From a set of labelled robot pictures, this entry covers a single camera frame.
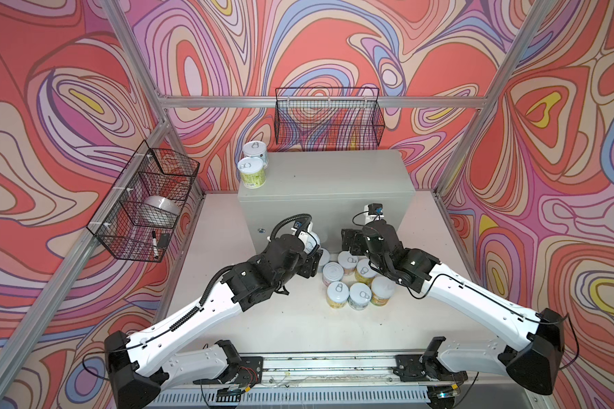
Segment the can green yellow label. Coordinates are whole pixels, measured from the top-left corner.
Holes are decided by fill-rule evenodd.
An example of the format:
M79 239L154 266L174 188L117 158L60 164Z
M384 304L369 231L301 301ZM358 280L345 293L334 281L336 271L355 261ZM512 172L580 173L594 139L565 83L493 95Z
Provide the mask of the can green yellow label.
M242 158L237 164L237 169L240 172L240 181L244 187L256 189L265 184L264 160L257 157Z

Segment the can red label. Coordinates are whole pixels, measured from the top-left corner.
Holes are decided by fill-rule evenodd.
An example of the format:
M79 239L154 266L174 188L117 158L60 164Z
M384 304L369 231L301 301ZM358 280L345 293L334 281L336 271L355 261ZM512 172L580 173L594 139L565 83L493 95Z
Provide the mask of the can red label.
M246 158L260 158L264 167L268 166L267 145L263 141L249 141L243 146L242 152Z

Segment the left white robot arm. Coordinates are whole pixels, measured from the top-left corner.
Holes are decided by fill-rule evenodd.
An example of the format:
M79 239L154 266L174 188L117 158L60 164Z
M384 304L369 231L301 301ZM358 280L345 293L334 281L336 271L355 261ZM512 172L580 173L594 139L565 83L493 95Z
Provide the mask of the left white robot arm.
M235 378L240 357L230 341L218 341L197 355L180 351L211 327L275 294L288 294L286 284L293 276L314 276L322 252L317 244L305 249L314 238L310 225L306 213L281 220L261 253L218 270L200 298L140 332L109 335L104 341L105 367L116 406L146 407L162 390L185 381L228 383Z

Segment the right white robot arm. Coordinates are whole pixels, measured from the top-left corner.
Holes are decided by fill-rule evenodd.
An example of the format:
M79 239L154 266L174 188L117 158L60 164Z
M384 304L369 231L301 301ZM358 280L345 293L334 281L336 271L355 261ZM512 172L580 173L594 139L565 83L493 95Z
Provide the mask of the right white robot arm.
M368 257L371 268L415 299L433 298L462 312L494 334L485 344L458 343L438 352L451 373L507 375L537 395L551 395L565 352L566 317L537 312L501 298L457 274L434 255L408 248L384 220L341 232L342 248Z

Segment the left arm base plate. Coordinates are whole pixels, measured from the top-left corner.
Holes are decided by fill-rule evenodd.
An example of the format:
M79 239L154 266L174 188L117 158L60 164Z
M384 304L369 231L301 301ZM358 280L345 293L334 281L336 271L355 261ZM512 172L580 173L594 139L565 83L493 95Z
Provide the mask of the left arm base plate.
M244 356L240 363L229 365L223 374L214 379L194 380L193 384L221 385L234 384L240 387L253 387L261 383L264 358L260 355Z

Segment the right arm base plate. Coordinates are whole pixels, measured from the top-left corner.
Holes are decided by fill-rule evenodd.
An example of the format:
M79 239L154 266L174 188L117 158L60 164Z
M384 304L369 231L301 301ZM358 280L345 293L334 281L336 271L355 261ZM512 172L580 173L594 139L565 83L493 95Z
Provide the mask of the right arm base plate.
M396 365L392 368L394 375L401 382L452 382L465 383L468 375L465 371L452 373L435 357L422 354L398 354Z

